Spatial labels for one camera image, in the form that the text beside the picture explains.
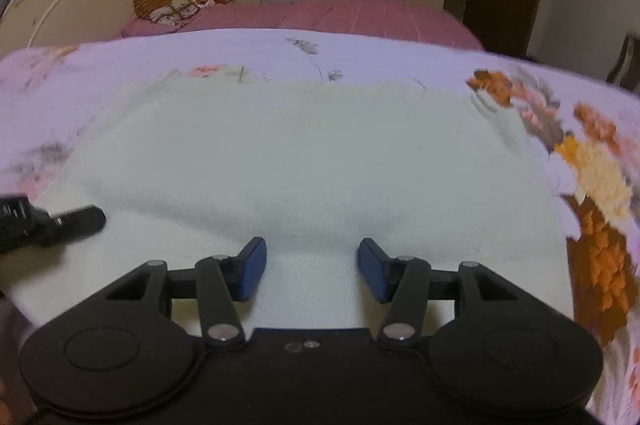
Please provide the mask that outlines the cream knit small garment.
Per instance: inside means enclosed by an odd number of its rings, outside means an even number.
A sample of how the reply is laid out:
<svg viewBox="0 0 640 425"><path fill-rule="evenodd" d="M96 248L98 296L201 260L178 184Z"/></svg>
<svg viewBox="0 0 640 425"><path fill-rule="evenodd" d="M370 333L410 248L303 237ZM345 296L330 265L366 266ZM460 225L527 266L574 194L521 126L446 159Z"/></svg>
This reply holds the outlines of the cream knit small garment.
<svg viewBox="0 0 640 425"><path fill-rule="evenodd" d="M145 261L190 268L268 246L255 327L378 319L356 270L366 237L437 269L475 261L572 313L555 201L520 116L479 92L191 78L119 88L39 204L104 210L105 228L1 261L43 324Z"/></svg>

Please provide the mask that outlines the orange patterned pillow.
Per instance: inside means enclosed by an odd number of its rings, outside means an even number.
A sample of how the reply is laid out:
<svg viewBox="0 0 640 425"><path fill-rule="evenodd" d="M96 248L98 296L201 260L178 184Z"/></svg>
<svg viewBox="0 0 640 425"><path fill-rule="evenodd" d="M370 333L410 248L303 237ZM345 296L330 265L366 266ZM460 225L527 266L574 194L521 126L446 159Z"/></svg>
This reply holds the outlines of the orange patterned pillow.
<svg viewBox="0 0 640 425"><path fill-rule="evenodd" d="M203 10L233 0L132 0L134 15L153 24L175 26L192 21Z"/></svg>

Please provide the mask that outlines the pink checked bed sheet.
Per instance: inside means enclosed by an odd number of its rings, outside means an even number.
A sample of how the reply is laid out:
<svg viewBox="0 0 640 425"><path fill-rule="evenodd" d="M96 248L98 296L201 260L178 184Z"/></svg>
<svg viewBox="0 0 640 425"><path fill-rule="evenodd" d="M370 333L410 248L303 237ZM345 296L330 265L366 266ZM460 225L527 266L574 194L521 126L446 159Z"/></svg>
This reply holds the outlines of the pink checked bed sheet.
<svg viewBox="0 0 640 425"><path fill-rule="evenodd" d="M480 41L450 13L402 0L230 2L202 9L174 25L133 18L120 36L144 37L218 28L264 28L361 35L480 51Z"/></svg>

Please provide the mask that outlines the white floral quilt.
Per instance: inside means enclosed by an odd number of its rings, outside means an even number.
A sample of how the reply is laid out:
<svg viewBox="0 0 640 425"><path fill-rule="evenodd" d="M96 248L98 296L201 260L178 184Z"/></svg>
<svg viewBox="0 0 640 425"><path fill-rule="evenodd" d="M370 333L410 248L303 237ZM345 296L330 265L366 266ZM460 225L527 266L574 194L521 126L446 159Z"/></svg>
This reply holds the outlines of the white floral quilt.
<svg viewBox="0 0 640 425"><path fill-rule="evenodd" d="M191 78L484 92L520 116L566 244L571 317L599 341L589 408L639 419L639 100L582 76L484 51L282 29L214 29L24 49L1 62L1 190L39 204L124 86Z"/></svg>

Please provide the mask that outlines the dark wooden chair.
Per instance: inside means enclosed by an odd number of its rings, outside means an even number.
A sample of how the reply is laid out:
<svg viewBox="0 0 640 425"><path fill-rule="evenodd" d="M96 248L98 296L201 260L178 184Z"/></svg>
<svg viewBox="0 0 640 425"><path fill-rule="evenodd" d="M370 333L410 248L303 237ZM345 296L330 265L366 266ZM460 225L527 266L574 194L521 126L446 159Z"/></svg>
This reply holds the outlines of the dark wooden chair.
<svg viewBox="0 0 640 425"><path fill-rule="evenodd" d="M606 82L631 93L639 93L640 82L640 38L638 34L628 33L624 39L620 55Z"/></svg>

